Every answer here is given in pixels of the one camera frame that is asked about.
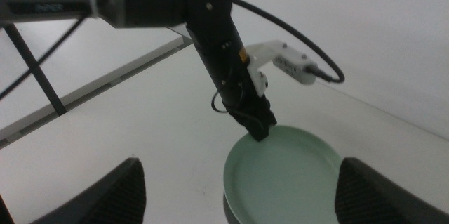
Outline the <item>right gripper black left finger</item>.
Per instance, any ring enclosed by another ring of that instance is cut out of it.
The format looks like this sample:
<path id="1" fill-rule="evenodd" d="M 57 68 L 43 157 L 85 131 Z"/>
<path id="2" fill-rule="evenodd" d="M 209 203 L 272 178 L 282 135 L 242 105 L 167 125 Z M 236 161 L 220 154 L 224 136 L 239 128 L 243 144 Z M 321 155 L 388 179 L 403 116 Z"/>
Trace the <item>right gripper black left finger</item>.
<path id="1" fill-rule="evenodd" d="M 146 209 L 145 175 L 142 163 L 130 157 L 98 182 L 35 220 L 35 223 L 136 223 Z"/>

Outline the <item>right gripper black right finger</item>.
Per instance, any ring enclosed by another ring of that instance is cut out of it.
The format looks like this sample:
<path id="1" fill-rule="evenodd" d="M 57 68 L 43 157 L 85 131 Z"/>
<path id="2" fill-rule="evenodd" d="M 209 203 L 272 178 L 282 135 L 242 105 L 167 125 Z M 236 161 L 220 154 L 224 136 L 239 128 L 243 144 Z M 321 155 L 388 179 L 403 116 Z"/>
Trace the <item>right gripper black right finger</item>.
<path id="1" fill-rule="evenodd" d="M 354 157 L 340 165 L 335 213 L 339 223 L 448 224 L 446 212 Z"/>

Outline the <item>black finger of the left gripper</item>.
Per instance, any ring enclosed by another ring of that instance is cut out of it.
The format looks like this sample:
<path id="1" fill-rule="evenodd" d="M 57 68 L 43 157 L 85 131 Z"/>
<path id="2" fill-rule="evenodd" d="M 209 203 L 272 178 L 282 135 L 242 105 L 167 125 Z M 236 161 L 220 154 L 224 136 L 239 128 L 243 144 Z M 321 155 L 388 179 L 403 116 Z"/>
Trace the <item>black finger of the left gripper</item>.
<path id="1" fill-rule="evenodd" d="M 253 103 L 246 103 L 227 111 L 258 142 L 268 137 L 270 128 L 277 124 L 267 99 L 256 99 Z"/>

